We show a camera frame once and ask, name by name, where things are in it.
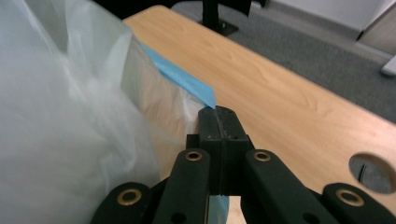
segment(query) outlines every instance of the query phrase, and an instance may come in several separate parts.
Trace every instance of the wooden tabletop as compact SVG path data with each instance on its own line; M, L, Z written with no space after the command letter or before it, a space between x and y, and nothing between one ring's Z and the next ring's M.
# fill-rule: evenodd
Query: wooden tabletop
M236 112L255 147L275 152L307 187L321 193L327 184L348 183L396 214L395 192L363 187L348 168L356 153L372 153L390 164L394 181L393 123L166 7L124 22L142 43L213 87L218 105ZM230 221L242 223L234 215Z

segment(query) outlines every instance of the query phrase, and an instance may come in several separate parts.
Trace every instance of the plastic bag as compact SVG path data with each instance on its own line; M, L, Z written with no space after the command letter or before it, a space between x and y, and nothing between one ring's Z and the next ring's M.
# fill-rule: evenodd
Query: plastic bag
M169 174L203 106L92 2L0 1L0 222L88 223Z

